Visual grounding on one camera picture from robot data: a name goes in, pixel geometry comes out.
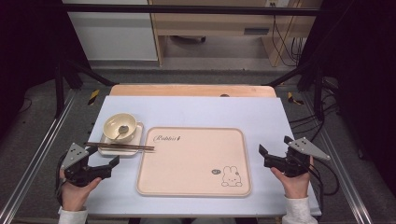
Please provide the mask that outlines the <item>beige tray with rabbit print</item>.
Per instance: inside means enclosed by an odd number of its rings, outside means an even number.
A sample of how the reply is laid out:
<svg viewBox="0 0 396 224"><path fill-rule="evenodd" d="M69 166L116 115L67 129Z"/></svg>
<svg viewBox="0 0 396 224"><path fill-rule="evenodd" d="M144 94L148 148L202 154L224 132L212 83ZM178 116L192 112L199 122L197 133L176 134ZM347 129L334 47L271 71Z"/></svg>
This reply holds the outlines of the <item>beige tray with rabbit print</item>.
<svg viewBox="0 0 396 224"><path fill-rule="evenodd" d="M251 192L243 133L235 128L154 127L137 191L146 196L245 197Z"/></svg>

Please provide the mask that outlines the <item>grey desk label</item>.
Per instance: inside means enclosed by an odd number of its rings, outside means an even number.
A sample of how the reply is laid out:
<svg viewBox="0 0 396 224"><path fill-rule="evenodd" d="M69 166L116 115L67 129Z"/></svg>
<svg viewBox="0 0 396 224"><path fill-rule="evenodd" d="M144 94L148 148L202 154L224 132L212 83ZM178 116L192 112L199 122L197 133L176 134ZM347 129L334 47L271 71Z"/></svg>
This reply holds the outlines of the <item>grey desk label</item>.
<svg viewBox="0 0 396 224"><path fill-rule="evenodd" d="M251 27L244 30L245 35L267 35L269 33L268 28Z"/></svg>

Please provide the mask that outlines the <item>light wooden desk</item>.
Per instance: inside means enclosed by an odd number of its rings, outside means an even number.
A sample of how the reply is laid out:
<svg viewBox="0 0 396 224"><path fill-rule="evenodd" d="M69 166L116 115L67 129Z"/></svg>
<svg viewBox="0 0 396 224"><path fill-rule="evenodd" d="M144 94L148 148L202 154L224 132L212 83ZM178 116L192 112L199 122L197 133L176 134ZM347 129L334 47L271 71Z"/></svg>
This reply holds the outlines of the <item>light wooden desk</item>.
<svg viewBox="0 0 396 224"><path fill-rule="evenodd" d="M151 5L226 6L226 7L286 7L319 9L323 0L148 0ZM157 36L237 36L251 27L268 28L262 39L270 64L277 66L286 59L287 42L302 40L310 34L315 19L309 16L256 16L220 14L151 15Z"/></svg>

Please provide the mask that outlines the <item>cream square plate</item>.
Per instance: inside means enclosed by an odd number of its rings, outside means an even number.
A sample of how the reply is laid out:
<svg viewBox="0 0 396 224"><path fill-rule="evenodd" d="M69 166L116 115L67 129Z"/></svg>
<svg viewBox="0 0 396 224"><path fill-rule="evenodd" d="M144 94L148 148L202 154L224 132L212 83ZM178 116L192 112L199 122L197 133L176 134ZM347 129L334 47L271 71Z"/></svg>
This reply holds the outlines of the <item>cream square plate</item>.
<svg viewBox="0 0 396 224"><path fill-rule="evenodd" d="M131 137L127 138L125 141L121 141L121 143L125 145L139 145L141 142L143 128L143 123L138 122L134 134ZM136 149L126 150L125 148L118 149L108 147L99 147L98 151L103 156L133 156L137 153Z"/></svg>

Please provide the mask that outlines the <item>white cabinet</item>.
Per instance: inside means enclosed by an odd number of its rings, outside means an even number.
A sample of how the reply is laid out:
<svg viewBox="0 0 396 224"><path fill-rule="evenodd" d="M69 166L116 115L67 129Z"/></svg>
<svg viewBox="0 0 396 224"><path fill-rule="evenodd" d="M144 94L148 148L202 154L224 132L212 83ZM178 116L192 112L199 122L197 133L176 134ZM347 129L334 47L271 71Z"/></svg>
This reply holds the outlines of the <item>white cabinet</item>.
<svg viewBox="0 0 396 224"><path fill-rule="evenodd" d="M89 61L156 61L148 13L69 12Z"/></svg>

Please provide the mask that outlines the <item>cream bowl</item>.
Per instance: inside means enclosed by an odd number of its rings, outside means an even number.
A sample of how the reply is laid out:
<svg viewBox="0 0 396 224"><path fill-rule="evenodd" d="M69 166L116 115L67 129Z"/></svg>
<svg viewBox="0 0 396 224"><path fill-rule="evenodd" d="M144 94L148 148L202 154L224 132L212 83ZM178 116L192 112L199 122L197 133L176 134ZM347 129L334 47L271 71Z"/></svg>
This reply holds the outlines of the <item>cream bowl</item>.
<svg viewBox="0 0 396 224"><path fill-rule="evenodd" d="M114 138L118 135L118 128L121 125L127 125L129 127L129 132L122 134L116 141L114 141ZM106 120L103 126L103 134L110 142L121 143L121 141L125 141L134 134L136 126L137 121L133 115L128 113L119 113Z"/></svg>

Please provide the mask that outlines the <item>black curtain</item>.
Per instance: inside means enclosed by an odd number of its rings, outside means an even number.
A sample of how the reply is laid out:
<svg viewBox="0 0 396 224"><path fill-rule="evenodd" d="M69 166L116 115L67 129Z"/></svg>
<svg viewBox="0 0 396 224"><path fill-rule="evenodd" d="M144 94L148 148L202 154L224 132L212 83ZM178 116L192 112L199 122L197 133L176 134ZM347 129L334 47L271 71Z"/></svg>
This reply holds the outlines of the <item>black curtain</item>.
<svg viewBox="0 0 396 224"><path fill-rule="evenodd" d="M10 128L33 86L54 79L61 55L90 64L63 0L0 0L0 137Z"/></svg>
<svg viewBox="0 0 396 224"><path fill-rule="evenodd" d="M350 131L396 196L396 0L322 0L321 8L343 17L316 18L302 60L335 26L322 71L338 81Z"/></svg>

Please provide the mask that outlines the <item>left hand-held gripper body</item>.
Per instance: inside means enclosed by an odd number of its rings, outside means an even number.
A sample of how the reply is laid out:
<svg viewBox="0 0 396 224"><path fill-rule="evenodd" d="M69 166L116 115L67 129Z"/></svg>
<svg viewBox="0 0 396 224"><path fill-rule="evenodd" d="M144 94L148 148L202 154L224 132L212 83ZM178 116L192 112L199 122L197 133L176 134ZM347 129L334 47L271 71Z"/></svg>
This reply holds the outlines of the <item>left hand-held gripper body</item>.
<svg viewBox="0 0 396 224"><path fill-rule="evenodd" d="M95 178L93 168L88 165L89 155L84 147L72 144L61 164L66 181L77 187L85 187Z"/></svg>

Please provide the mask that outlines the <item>aluminium floor rail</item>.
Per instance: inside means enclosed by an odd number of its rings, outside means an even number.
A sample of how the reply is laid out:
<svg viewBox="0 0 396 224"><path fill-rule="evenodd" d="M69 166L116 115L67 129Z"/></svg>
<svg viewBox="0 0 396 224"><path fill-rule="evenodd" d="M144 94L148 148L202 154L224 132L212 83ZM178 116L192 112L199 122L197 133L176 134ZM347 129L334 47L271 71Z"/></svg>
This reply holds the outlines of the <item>aluminium floor rail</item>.
<svg viewBox="0 0 396 224"><path fill-rule="evenodd" d="M317 139L323 145L326 152L331 156L331 165L338 176L340 188L343 191L344 196L348 202L352 214L354 215L357 224L373 224L373 220L369 215L369 212L359 195L352 178L345 165L342 163L335 146L326 130L322 127L319 131L316 131Z"/></svg>
<svg viewBox="0 0 396 224"><path fill-rule="evenodd" d="M50 151L58 132L64 124L64 120L67 117L72 104L75 102L75 98L78 94L77 90L70 90L67 93L66 99L64 101L64 108L59 112L59 115L51 123L49 130L47 131L44 139L41 141L35 155L30 161L28 167L26 168L23 176L21 177L17 187L12 192L11 196L7 200L6 205L0 212L0 224L10 224L15 217L21 202L26 196L29 188L31 187L38 170L40 169L44 159L46 159L47 154Z"/></svg>

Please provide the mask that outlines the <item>white table board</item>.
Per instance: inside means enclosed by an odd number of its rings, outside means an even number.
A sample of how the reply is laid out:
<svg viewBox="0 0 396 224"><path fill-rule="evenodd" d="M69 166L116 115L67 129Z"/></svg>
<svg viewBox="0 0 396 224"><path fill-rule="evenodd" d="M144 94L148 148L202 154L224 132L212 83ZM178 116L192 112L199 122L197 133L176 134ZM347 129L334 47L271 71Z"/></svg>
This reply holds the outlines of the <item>white table board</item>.
<svg viewBox="0 0 396 224"><path fill-rule="evenodd" d="M281 183L264 167L259 145L283 156L291 133L281 101L268 97L108 96L90 136L102 136L106 119L129 112L154 127L235 128L245 137L251 192L245 197L146 196L136 183L143 154L123 157L112 176L89 196L92 217L274 217L286 212Z"/></svg>

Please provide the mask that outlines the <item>metal spoon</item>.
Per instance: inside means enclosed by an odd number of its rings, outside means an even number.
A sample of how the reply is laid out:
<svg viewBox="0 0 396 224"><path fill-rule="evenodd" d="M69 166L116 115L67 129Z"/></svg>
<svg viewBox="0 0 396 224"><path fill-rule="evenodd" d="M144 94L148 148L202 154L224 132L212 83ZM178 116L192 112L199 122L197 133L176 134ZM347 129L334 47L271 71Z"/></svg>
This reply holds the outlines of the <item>metal spoon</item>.
<svg viewBox="0 0 396 224"><path fill-rule="evenodd" d="M116 141L122 134L128 133L129 132L129 127L127 125L121 125L118 128L118 135L114 138L114 141Z"/></svg>

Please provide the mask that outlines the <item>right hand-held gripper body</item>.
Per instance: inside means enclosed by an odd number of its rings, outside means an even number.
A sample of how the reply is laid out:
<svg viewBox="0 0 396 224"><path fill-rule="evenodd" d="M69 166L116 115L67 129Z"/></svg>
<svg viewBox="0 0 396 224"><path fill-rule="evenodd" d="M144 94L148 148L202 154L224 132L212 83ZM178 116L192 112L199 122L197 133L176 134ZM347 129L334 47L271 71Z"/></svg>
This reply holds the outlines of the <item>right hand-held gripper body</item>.
<svg viewBox="0 0 396 224"><path fill-rule="evenodd" d="M282 173L287 177L295 177L308 172L311 157L329 161L331 157L315 146L305 137L293 140L288 145L286 165Z"/></svg>

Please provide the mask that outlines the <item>person's right hand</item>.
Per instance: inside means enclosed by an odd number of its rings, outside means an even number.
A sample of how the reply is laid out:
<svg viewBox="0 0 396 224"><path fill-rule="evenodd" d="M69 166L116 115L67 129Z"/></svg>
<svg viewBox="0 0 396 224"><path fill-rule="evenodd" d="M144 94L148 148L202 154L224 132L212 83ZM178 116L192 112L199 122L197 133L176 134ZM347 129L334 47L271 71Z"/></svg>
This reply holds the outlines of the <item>person's right hand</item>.
<svg viewBox="0 0 396 224"><path fill-rule="evenodd" d="M271 172L281 182L286 198L303 199L308 197L308 186L310 182L309 173L295 177L287 177L275 167L271 168Z"/></svg>

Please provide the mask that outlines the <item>black horizontal frame bar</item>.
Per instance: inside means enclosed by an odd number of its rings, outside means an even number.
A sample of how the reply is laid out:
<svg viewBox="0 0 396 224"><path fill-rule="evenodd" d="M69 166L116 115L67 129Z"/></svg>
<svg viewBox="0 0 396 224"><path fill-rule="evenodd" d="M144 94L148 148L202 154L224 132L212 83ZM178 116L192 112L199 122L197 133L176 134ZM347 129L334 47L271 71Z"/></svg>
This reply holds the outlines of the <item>black horizontal frame bar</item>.
<svg viewBox="0 0 396 224"><path fill-rule="evenodd" d="M219 6L163 6L163 5L96 5L61 4L69 12L109 13L176 13L176 14L224 14L224 15L281 15L317 16L320 9L279 7L219 7Z"/></svg>

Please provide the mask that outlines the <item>yellow black tape strip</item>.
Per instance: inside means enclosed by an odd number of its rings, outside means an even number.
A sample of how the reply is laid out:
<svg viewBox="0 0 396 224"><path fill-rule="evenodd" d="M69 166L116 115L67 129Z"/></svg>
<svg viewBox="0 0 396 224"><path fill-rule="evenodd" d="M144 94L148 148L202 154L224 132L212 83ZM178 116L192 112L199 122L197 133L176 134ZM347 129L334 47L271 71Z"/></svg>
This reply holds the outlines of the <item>yellow black tape strip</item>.
<svg viewBox="0 0 396 224"><path fill-rule="evenodd" d="M88 105L93 105L93 103L95 102L96 97L98 96L99 92L100 92L100 90L94 90L92 92L92 94L90 96L90 99L88 101Z"/></svg>
<svg viewBox="0 0 396 224"><path fill-rule="evenodd" d="M288 92L288 102L289 103L293 103L293 104L297 104L297 105L304 105L304 101L302 100L296 100L291 92Z"/></svg>

